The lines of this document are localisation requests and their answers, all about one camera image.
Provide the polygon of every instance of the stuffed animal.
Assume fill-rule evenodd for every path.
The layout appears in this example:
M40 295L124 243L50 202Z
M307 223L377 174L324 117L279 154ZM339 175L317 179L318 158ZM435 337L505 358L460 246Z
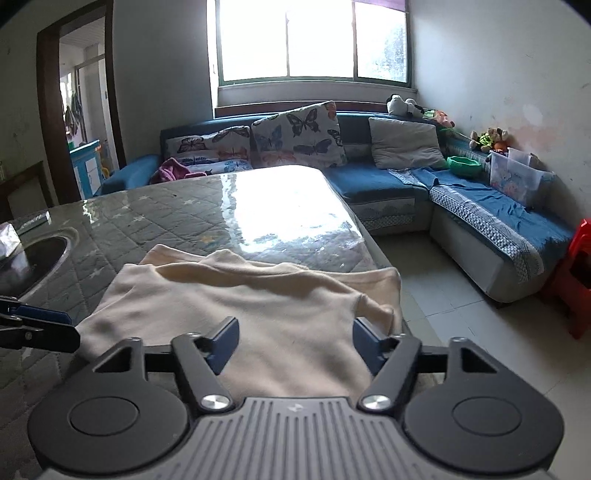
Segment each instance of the stuffed animal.
M390 115L423 117L423 107L417 105L416 101L412 98L404 101L400 95L392 95L388 99L387 107Z
M509 132L500 128L489 128L482 135L472 130L470 133L470 148L489 153L491 150L505 155L508 151Z
M441 110L427 110L425 111L423 118L435 120L438 124L445 128L454 128L456 126L455 122L449 119L447 113Z

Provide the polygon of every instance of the tissue box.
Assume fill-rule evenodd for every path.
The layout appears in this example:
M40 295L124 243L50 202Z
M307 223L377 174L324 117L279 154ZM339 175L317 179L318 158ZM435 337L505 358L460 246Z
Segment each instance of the tissue box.
M0 260L9 257L21 244L21 239L11 223L0 225Z

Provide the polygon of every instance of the butterfly pillow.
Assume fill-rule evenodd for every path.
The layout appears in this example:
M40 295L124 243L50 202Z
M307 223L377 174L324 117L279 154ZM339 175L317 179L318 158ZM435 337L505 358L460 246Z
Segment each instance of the butterfly pillow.
M167 158L180 163L208 164L223 160L249 160L251 132L248 127L230 127L210 135L191 135L166 141Z
M315 168L346 162L334 102L278 113L252 124L261 164Z

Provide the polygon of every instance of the gray pillow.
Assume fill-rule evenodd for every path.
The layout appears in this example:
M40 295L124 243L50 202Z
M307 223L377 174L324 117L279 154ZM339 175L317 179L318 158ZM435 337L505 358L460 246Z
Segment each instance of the gray pillow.
M371 153L378 168L442 167L435 125L395 118L369 118Z

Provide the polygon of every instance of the metal screw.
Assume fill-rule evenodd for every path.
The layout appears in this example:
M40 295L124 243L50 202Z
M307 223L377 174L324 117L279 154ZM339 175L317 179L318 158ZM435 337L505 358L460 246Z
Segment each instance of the metal screw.
M208 410L223 410L230 405L230 399L224 395L205 395L201 399L201 406Z
M368 410L381 411L390 408L392 400L385 395L368 395L361 400L361 404Z

